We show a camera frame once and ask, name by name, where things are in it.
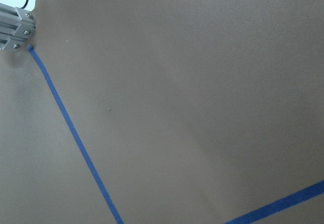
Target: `tape line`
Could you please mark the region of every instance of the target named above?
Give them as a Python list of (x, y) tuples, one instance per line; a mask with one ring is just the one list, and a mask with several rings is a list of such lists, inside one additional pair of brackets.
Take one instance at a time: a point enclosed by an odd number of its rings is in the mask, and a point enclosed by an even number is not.
[(255, 221), (276, 214), (294, 205), (300, 204), (306, 200), (314, 198), (324, 193), (324, 181), (318, 182), (303, 190), (300, 190), (292, 195), (274, 201), (271, 204), (256, 209), (248, 214), (242, 215), (234, 220), (228, 221), (225, 224), (250, 224)]
[(111, 200), (111, 197), (110, 197), (105, 185), (103, 184), (103, 182), (99, 176), (99, 173), (97, 172), (97, 169), (95, 168), (95, 165), (93, 164), (85, 146), (83, 145), (83, 143), (79, 137), (79, 134), (77, 133), (77, 130), (75, 129), (74, 124), (73, 124), (69, 114), (67, 113), (65, 106), (64, 106), (58, 92), (56, 91), (55, 86), (52, 82), (52, 79), (51, 79), (49, 73), (47, 72), (43, 62), (41, 61), (41, 59), (39, 58), (39, 56), (37, 55), (36, 51), (34, 50), (34, 48), (31, 44), (28, 45), (27, 51), (31, 54), (31, 56), (33, 57), (33, 59), (35, 60), (37, 65), (39, 66), (40, 70), (42, 71), (43, 76), (45, 77), (45, 80), (46, 80), (46, 82), (54, 96), (54, 99), (55, 99), (57, 105), (59, 106), (61, 113), (66, 121), (66, 124), (69, 127), (69, 129), (73, 135), (73, 138), (74, 138), (90, 172), (92, 173), (92, 176), (95, 179), (103, 198), (105, 199), (105, 201), (111, 211), (111, 214), (115, 218), (117, 224), (124, 224), (120, 214), (118, 213), (115, 205), (113, 204), (113, 202)]

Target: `blue painter's tape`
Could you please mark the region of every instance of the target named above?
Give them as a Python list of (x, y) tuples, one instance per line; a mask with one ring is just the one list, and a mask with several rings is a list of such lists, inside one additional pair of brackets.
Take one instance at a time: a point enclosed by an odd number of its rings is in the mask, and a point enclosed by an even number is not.
[(85, 146), (83, 145), (80, 137), (79, 137), (79, 134), (77, 133), (75, 127), (74, 127), (74, 124), (69, 116), (69, 114), (67, 113), (64, 105), (63, 105), (63, 102), (58, 94), (58, 92), (56, 91), (55, 89), (55, 86), (52, 82), (52, 79), (49, 75), (49, 73), (47, 72), (43, 62), (41, 61), (41, 59), (39, 58), (39, 56), (37, 55), (36, 51), (34, 50), (34, 48), (32, 47), (31, 44), (28, 45), (28, 48), (27, 48), (27, 51), (32, 55), (32, 57), (34, 58), (35, 62), (37, 63), (37, 65), (39, 66), (40, 70), (42, 71), (44, 77), (45, 77), (45, 80), (47, 82), (47, 84), (49, 85), (49, 88), (54, 96), (54, 99), (57, 103), (57, 105), (59, 106), (61, 112), (62, 112), (62, 115), (66, 121), (66, 124), (67, 126), (69, 127), (72, 135), (73, 135), (73, 138), (84, 158), (84, 160), (86, 161), (87, 165), (88, 165), (88, 168), (89, 170), (91, 171), (92, 173), (92, 176), (93, 178), (95, 179), (99, 189), (100, 189), (100, 192), (103, 196), (103, 198), (105, 199), (113, 217), (115, 218), (117, 224), (124, 224), (120, 214), (118, 213), (115, 205), (113, 204), (112, 200), (111, 200), (111, 197), (105, 187), (105, 185), (103, 184), (100, 176), (99, 176), (99, 173), (97, 172), (97, 169), (95, 168), (95, 165), (93, 164)]
[(228, 221), (225, 224), (250, 224), (321, 194), (324, 194), (324, 181), (318, 182), (292, 195), (263, 206), (260, 209)]

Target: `metal frame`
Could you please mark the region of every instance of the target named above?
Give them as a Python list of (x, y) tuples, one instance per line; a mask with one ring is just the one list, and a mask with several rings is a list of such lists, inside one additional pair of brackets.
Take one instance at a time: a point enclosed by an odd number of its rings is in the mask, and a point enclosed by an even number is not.
[(0, 50), (16, 52), (34, 31), (29, 11), (0, 4)]

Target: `blue tape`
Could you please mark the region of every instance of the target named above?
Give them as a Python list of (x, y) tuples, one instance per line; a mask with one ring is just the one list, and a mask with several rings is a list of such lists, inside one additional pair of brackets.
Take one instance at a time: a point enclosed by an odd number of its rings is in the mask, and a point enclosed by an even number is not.
[(309, 186), (225, 224), (250, 224), (324, 193), (324, 181)]
[(51, 77), (49, 75), (49, 73), (47, 72), (43, 62), (41, 61), (41, 59), (38, 57), (37, 53), (35, 52), (34, 48), (32, 47), (31, 44), (28, 45), (28, 48), (27, 48), (27, 51), (32, 55), (32, 57), (34, 58), (35, 62), (37, 63), (37, 65), (39, 66), (40, 70), (42, 71), (44, 77), (45, 77), (45, 80), (47, 82), (47, 84), (49, 85), (49, 88), (54, 96), (54, 99), (57, 103), (57, 105), (59, 106), (60, 110), (61, 110), (61, 113), (66, 121), (66, 124), (67, 126), (69, 127), (72, 135), (73, 135), (73, 138), (84, 158), (84, 160), (86, 161), (87, 165), (88, 165), (88, 168), (89, 170), (91, 171), (92, 173), (92, 176), (93, 178), (95, 179), (99, 189), (100, 189), (100, 192), (103, 196), (103, 198), (105, 199), (110, 211), (111, 211), (111, 214), (113, 215), (113, 217), (115, 218), (117, 224), (124, 224), (120, 214), (118, 213), (115, 205), (113, 204), (112, 200), (111, 200), (111, 197), (105, 187), (105, 185), (103, 184), (100, 176), (99, 176), (99, 173), (97, 172), (97, 169), (95, 168), (93, 162), (91, 161), (91, 158), (85, 148), (85, 146), (83, 145), (80, 137), (79, 137), (79, 134), (77, 133), (75, 127), (74, 127), (74, 124), (69, 116), (69, 114), (67, 113), (64, 105), (63, 105), (63, 102), (58, 94), (58, 92), (56, 91), (55, 89), (55, 86), (51, 80)]

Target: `gray floor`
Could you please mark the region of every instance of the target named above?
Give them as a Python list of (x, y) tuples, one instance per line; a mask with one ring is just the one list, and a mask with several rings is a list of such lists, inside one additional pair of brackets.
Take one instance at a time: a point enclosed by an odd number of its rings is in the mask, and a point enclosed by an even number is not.
[[(34, 48), (125, 223), (223, 223), (324, 179), (323, 4), (36, 1)], [(0, 222), (114, 223), (30, 55), (0, 65)]]

